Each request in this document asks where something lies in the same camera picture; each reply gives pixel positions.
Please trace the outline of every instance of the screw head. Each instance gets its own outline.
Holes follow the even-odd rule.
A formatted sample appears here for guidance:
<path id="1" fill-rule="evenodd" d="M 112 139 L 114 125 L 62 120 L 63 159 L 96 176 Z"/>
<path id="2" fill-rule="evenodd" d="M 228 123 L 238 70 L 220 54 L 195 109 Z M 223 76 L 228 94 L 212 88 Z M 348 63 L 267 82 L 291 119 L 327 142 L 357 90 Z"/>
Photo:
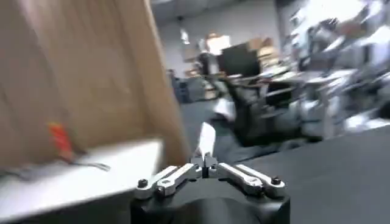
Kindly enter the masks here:
<path id="1" fill-rule="evenodd" d="M 165 189 L 164 189 L 163 187 L 160 186 L 160 187 L 157 188 L 156 193 L 157 193 L 158 196 L 164 196 L 164 194 L 165 194 Z"/>
<path id="2" fill-rule="evenodd" d="M 145 180 L 145 179 L 140 179 L 139 181 L 138 181 L 138 187 L 139 188 L 144 188 L 144 187 L 146 187 L 147 186 L 147 180 Z"/>
<path id="3" fill-rule="evenodd" d="M 279 185 L 281 183 L 281 179 L 279 179 L 279 177 L 272 177 L 271 178 L 271 184 L 273 185 Z"/>

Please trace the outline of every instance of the cardboard panel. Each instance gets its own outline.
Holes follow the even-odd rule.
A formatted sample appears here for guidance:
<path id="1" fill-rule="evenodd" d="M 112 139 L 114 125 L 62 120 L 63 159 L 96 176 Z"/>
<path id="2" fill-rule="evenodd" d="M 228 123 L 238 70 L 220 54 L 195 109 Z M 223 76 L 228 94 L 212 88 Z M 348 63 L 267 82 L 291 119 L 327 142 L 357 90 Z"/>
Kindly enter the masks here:
<path id="1" fill-rule="evenodd" d="M 59 94 L 17 2 L 0 1 L 0 10 L 0 83 L 13 119 L 8 121 L 7 115 L 1 118 L 1 145 L 9 153 L 23 148 L 29 162 L 47 161 L 57 154 L 47 123 L 63 120 Z M 15 156 L 9 159 L 19 161 L 20 156 Z"/>
<path id="2" fill-rule="evenodd" d="M 113 1 L 19 0 L 36 32 L 80 147 L 147 133 L 142 86 Z"/>
<path id="3" fill-rule="evenodd" d="M 161 42 L 148 0 L 115 0 L 129 50 L 141 78 L 147 112 L 155 132 L 165 140 L 166 162 L 183 164 L 189 154 L 177 102 L 165 75 Z"/>
<path id="4" fill-rule="evenodd" d="M 18 166 L 28 162 L 24 155 L 24 139 L 20 136 L 15 120 L 12 117 L 12 110 L 7 105 L 4 92 L 0 89 L 0 170 Z"/>

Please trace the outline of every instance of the black monitor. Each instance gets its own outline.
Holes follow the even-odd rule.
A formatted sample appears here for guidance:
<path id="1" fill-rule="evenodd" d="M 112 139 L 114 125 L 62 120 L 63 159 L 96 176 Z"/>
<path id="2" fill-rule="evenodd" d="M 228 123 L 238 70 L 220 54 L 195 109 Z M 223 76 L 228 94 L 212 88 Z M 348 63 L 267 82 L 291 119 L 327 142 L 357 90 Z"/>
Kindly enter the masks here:
<path id="1" fill-rule="evenodd" d="M 261 72 L 257 52 L 249 51 L 246 43 L 224 49 L 217 61 L 219 69 L 227 75 L 251 77 Z"/>

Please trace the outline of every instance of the metal linkage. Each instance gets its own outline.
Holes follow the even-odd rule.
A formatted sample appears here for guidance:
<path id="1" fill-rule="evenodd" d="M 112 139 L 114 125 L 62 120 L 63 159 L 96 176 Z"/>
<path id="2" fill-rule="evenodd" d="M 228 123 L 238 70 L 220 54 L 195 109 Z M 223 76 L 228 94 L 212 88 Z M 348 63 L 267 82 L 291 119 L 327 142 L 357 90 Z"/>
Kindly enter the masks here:
<path id="1" fill-rule="evenodd" d="M 153 176 L 150 180 L 139 180 L 138 186 L 134 192 L 135 198 L 140 200 L 150 198 L 156 189 L 156 183 L 165 176 L 173 173 L 176 168 L 176 166 L 169 166 Z"/>
<path id="2" fill-rule="evenodd" d="M 258 195 L 263 190 L 263 183 L 259 178 L 247 175 L 226 163 L 218 164 L 216 172 L 219 178 L 228 178 L 232 180 L 242 187 L 247 194 Z"/>
<path id="3" fill-rule="evenodd" d="M 170 176 L 157 182 L 157 192 L 160 196 L 169 196 L 175 193 L 176 188 L 186 179 L 197 178 L 199 166 L 187 163 Z"/>
<path id="4" fill-rule="evenodd" d="M 279 178 L 271 178 L 242 164 L 237 165 L 236 167 L 248 175 L 259 178 L 264 184 L 265 193 L 268 197 L 278 198 L 284 196 L 286 184 Z"/>

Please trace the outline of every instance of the desk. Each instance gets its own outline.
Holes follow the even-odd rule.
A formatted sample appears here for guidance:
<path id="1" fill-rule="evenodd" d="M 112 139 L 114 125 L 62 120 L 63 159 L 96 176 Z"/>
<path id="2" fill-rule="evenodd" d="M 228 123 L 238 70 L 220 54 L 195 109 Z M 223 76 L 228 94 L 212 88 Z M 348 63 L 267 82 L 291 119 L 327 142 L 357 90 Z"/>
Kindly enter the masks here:
<path id="1" fill-rule="evenodd" d="M 0 223 L 131 191 L 139 179 L 148 179 L 157 171 L 161 153 L 162 142 L 158 139 L 127 142 L 99 147 L 80 160 L 81 163 L 108 165 L 109 172 L 52 163 L 41 167 L 32 181 L 14 177 L 2 179 Z"/>
<path id="2" fill-rule="evenodd" d="M 288 185 L 292 224 L 389 223 L 390 127 L 244 163 Z"/>

